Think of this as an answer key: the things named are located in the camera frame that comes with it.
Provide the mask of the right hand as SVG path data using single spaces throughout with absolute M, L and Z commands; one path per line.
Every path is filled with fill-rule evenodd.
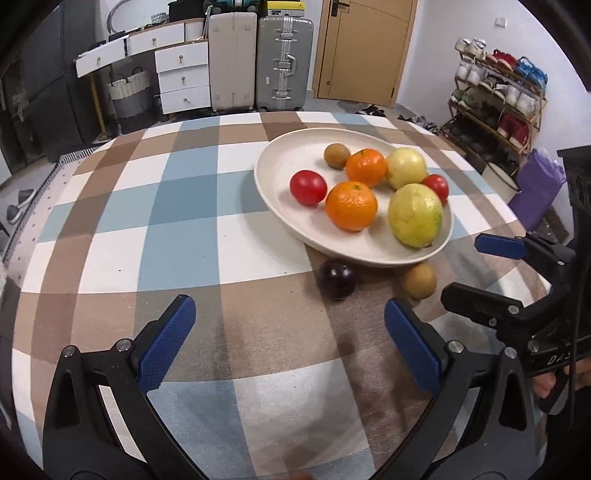
M 591 385 L 591 358 L 586 357 L 576 363 L 576 385 L 575 389 Z M 533 390 L 541 398 L 546 398 L 556 384 L 554 373 L 545 373 L 533 378 Z

